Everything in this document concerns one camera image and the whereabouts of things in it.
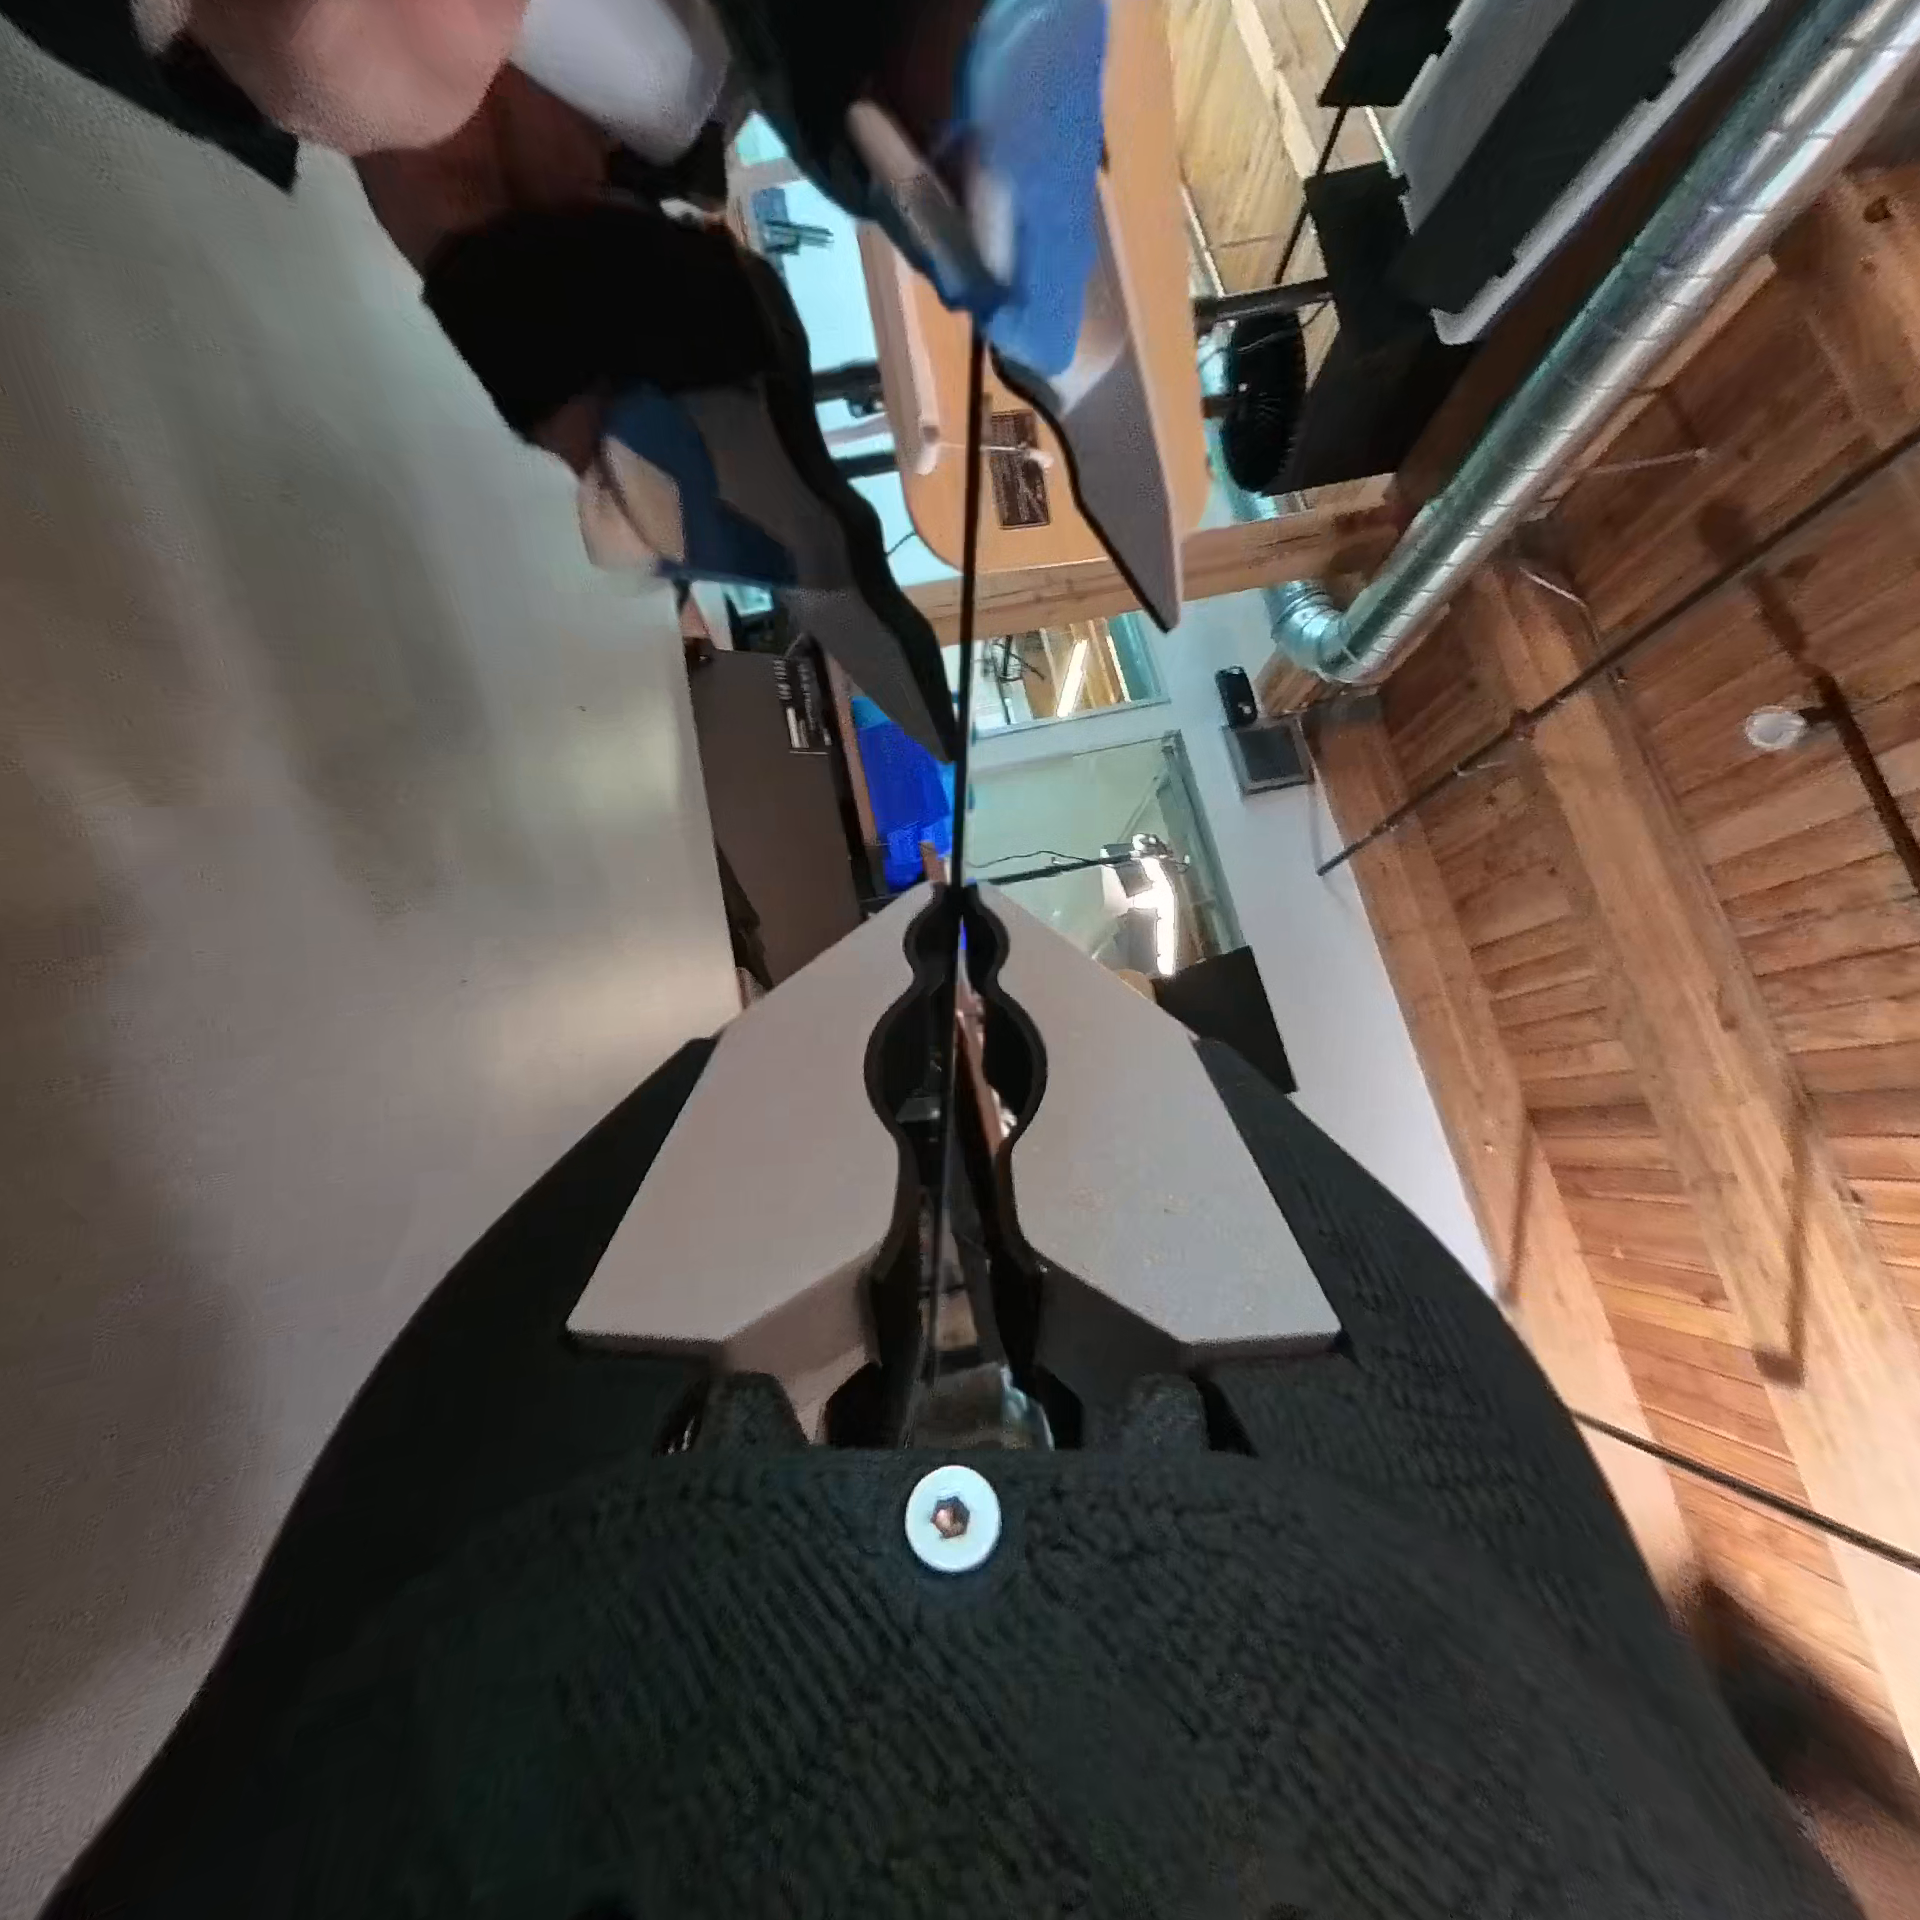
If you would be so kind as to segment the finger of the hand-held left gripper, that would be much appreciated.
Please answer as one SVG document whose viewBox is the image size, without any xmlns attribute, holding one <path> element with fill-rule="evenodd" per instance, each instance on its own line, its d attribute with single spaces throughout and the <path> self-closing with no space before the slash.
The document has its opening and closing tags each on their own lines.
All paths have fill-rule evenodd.
<svg viewBox="0 0 1920 1920">
<path fill-rule="evenodd" d="M 804 338 L 775 338 L 766 368 L 703 389 L 702 439 L 721 506 L 775 549 L 748 578 L 917 745 L 958 756 L 944 645 L 900 587 L 875 509 L 828 450 Z"/>
<path fill-rule="evenodd" d="M 1001 348 L 991 348 L 991 362 L 1008 389 L 1051 430 L 1076 509 L 1140 610 L 1172 631 L 1184 612 L 1184 537 L 1106 161 L 1093 174 L 1091 240 L 1067 365 L 1040 371 Z"/>
</svg>

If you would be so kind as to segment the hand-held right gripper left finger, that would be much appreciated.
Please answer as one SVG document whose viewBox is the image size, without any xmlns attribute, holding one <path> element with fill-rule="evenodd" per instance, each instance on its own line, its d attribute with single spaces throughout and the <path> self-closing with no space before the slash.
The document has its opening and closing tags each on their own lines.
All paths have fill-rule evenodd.
<svg viewBox="0 0 1920 1920">
<path fill-rule="evenodd" d="M 947 887 L 917 883 L 725 1023 L 565 1320 L 780 1382 L 900 1445 L 923 1360 Z"/>
</svg>

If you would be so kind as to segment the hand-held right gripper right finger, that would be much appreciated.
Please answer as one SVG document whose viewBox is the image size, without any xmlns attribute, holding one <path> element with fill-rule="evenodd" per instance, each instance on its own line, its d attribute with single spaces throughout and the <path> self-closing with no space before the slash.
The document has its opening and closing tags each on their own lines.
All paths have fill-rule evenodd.
<svg viewBox="0 0 1920 1920">
<path fill-rule="evenodd" d="M 1338 1314 L 1191 1030 L 1005 891 L 966 903 L 1013 1115 L 989 1206 L 1010 1345 L 1056 1433 L 1103 1438 L 1145 1379 L 1329 1351 Z"/>
</svg>

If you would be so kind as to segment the person's left hand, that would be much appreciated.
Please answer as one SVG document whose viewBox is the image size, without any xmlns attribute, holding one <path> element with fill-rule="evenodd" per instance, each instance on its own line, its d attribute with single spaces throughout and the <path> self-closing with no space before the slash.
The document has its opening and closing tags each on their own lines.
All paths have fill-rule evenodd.
<svg viewBox="0 0 1920 1920">
<path fill-rule="evenodd" d="M 282 132 L 351 159 L 416 270 L 514 212 L 611 198 L 616 144 L 512 58 L 524 1 L 136 1 L 153 49 L 197 46 Z"/>
</svg>

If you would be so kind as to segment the black round disc on pole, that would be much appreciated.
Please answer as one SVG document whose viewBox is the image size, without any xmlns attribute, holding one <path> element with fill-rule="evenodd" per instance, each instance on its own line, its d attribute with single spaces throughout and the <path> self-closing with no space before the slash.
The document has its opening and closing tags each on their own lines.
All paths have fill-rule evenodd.
<svg viewBox="0 0 1920 1920">
<path fill-rule="evenodd" d="M 1214 473 L 1239 493 L 1273 497 L 1284 492 L 1307 396 L 1304 322 L 1294 310 L 1211 313 L 1202 344 Z"/>
</svg>

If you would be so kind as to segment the wooden panel on white stand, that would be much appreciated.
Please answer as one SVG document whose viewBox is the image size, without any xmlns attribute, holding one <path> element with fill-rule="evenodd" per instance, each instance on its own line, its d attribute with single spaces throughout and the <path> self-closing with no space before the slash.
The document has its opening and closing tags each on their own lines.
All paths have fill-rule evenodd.
<svg viewBox="0 0 1920 1920">
<path fill-rule="evenodd" d="M 1125 274 L 1141 310 L 1184 552 L 1207 503 L 1210 469 L 1164 5 L 1109 4 L 1107 23 L 1102 159 L 1115 191 Z M 969 327 L 880 227 L 859 225 L 857 250 L 905 511 L 923 543 L 959 567 Z M 1063 454 L 1038 409 L 1008 389 L 991 359 L 980 391 L 977 572 L 1111 563 L 1077 511 Z"/>
</svg>

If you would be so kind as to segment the dark flat box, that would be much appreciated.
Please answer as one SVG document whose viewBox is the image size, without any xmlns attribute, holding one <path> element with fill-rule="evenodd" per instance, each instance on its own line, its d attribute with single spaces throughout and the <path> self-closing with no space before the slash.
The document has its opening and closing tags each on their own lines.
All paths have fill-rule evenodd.
<svg viewBox="0 0 1920 1920">
<path fill-rule="evenodd" d="M 739 963 L 777 987 L 857 932 L 866 882 L 818 650 L 715 650 L 687 672 L 709 832 Z"/>
</svg>

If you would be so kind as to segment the black light stand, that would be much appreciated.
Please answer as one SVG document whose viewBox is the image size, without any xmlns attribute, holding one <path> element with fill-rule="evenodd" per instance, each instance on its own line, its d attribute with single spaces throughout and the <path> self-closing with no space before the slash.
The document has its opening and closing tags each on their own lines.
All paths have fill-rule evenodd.
<svg viewBox="0 0 1920 1920">
<path fill-rule="evenodd" d="M 1181 970 L 1191 934 L 1191 910 L 1184 893 L 1187 867 L 1186 854 L 1164 836 L 1141 830 L 1093 854 L 1044 849 L 993 859 L 973 882 L 1005 893 L 1019 885 L 1096 876 L 1103 932 L 1088 948 L 1089 956 L 1114 971 L 1164 982 Z"/>
</svg>

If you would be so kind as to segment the black overhead light panel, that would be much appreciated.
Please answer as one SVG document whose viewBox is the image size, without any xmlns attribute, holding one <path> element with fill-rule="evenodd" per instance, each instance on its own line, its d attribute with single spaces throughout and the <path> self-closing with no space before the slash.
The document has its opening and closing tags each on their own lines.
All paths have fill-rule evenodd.
<svg viewBox="0 0 1920 1920">
<path fill-rule="evenodd" d="M 1778 4 L 1361 4 L 1318 103 L 1394 110 L 1320 169 L 1289 293 L 1307 396 L 1280 493 L 1403 461 L 1470 350 Z"/>
</svg>

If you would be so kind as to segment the black ceiling rod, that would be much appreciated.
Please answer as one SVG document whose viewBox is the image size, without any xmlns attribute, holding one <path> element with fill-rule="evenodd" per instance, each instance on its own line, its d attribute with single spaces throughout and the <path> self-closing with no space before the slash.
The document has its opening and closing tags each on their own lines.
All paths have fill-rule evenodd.
<svg viewBox="0 0 1920 1920">
<path fill-rule="evenodd" d="M 1470 780 L 1489 768 L 1509 748 L 1531 739 L 1539 724 L 1567 707 L 1574 699 L 1591 691 L 1598 683 L 1612 679 L 1619 668 L 1642 655 L 1647 648 L 1660 643 L 1673 628 L 1688 622 L 1694 613 L 1710 607 L 1714 601 L 1754 581 L 1768 563 L 1781 559 L 1787 547 L 1811 537 L 1834 516 L 1840 516 L 1859 502 L 1859 495 L 1878 485 L 1884 478 L 1898 473 L 1916 460 L 1918 430 L 1910 428 L 1891 444 L 1876 450 L 1859 467 L 1835 480 L 1823 492 L 1817 492 L 1808 506 L 1770 527 L 1759 540 L 1747 545 L 1736 562 L 1718 566 L 1711 573 L 1679 593 L 1666 610 L 1655 612 L 1619 638 L 1606 642 L 1599 651 L 1580 666 L 1571 678 L 1548 690 L 1538 699 L 1514 709 L 1505 722 L 1491 733 L 1478 739 L 1462 756 L 1445 763 L 1437 773 L 1418 784 L 1406 797 L 1394 801 L 1380 818 L 1361 827 L 1332 854 L 1318 859 L 1311 874 L 1328 880 L 1338 870 L 1352 864 L 1360 851 L 1397 834 L 1403 824 L 1413 819 L 1420 809 L 1452 784 Z"/>
</svg>

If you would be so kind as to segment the wooden support post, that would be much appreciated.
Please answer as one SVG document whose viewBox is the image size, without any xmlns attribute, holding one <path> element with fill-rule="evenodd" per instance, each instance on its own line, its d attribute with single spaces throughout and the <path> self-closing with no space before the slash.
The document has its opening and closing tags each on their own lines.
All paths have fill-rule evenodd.
<svg viewBox="0 0 1920 1920">
<path fill-rule="evenodd" d="M 1369 572 L 1399 531 L 1389 506 L 1320 507 L 1203 529 L 1184 543 L 1181 599 Z M 987 570 L 973 586 L 971 635 L 993 639 L 1141 610 L 1141 597 L 1109 559 Z"/>
</svg>

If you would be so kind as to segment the black wall screen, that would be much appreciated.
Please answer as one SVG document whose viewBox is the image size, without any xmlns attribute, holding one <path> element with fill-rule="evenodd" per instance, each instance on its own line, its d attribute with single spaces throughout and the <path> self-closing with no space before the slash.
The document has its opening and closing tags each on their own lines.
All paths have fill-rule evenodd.
<svg viewBox="0 0 1920 1920">
<path fill-rule="evenodd" d="M 1281 1093 L 1297 1092 L 1297 1075 L 1249 945 L 1198 958 L 1155 978 L 1152 996 L 1195 1040 L 1230 1047 Z"/>
</svg>

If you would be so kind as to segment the grey wall vent grille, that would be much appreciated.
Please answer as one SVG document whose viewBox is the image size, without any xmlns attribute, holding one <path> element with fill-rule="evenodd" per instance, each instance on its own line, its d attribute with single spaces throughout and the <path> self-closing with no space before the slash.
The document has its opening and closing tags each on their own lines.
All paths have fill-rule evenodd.
<svg viewBox="0 0 1920 1920">
<path fill-rule="evenodd" d="M 1227 765 L 1241 800 L 1309 788 L 1315 765 L 1297 716 L 1260 716 L 1219 730 Z"/>
</svg>

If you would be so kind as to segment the wide silver air duct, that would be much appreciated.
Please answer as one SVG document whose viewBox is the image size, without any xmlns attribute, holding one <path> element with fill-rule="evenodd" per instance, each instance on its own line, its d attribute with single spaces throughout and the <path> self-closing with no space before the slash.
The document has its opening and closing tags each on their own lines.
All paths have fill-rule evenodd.
<svg viewBox="0 0 1920 1920">
<path fill-rule="evenodd" d="M 1271 666 L 1376 683 L 1916 78 L 1914 1 L 1808 4 L 1355 597 L 1278 587 Z"/>
</svg>

